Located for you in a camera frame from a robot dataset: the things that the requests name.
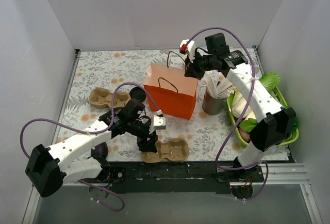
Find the brown cardboard cup carrier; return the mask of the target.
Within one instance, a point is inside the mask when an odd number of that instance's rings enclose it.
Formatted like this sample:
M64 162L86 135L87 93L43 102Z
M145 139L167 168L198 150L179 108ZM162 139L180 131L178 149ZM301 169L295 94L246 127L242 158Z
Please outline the brown cardboard cup carrier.
M189 156L189 146L186 140L172 138L167 142L156 141L155 152L141 152L141 158L145 163L154 164L167 159L172 162L184 161Z

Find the orange paper bag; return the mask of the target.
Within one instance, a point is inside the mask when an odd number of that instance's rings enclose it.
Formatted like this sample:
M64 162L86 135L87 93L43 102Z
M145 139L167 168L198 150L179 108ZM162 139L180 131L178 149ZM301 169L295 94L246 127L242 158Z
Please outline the orange paper bag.
M196 105L198 79L185 77L185 66L169 66L152 63L146 71L144 89L152 111L162 110L164 114L191 119Z

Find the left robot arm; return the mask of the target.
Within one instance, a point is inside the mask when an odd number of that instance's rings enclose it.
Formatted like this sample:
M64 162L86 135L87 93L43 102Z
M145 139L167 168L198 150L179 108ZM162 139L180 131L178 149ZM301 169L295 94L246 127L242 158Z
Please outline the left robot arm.
M40 196L51 196L63 184L82 179L106 182L111 167L106 156L98 153L84 161L77 158L119 135L134 135L141 152L156 152L156 130L166 128L166 119L160 110L149 117L144 114L144 109L141 102L129 100L124 107L111 109L85 130L77 131L63 142L34 147L25 173Z

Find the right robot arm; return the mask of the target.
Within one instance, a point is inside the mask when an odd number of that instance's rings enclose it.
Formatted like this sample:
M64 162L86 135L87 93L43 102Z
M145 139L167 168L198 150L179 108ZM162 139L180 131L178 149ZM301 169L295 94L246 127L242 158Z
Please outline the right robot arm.
M197 52L193 39L183 40L180 53L186 56L186 77L202 78L207 71L221 72L236 87L246 100L244 110L250 108L256 119L256 126L250 132L250 143L234 159L231 167L222 167L220 176L224 179L245 181L257 170L265 153L289 138L292 133L296 113L293 108L285 108L256 78L255 66L247 50L231 51L223 33L205 38L207 51Z

